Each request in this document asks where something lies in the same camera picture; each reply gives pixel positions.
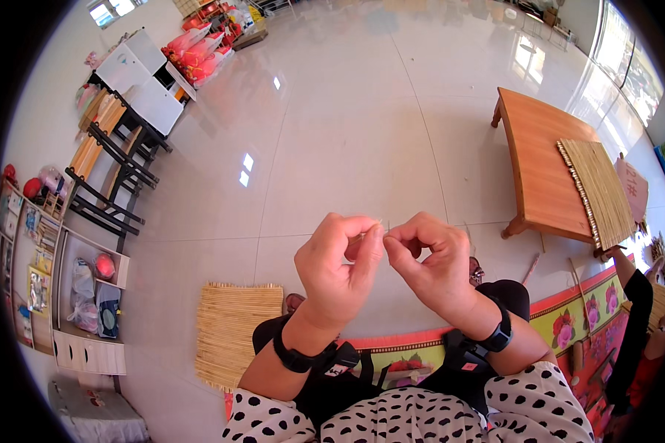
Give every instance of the wooden table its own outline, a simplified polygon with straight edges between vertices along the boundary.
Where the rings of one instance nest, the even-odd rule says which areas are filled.
[[[589,218],[569,168],[559,154],[560,138],[601,141],[583,121],[521,93],[498,88],[491,126],[503,119],[510,146],[517,216],[503,238],[527,228],[594,243]]]

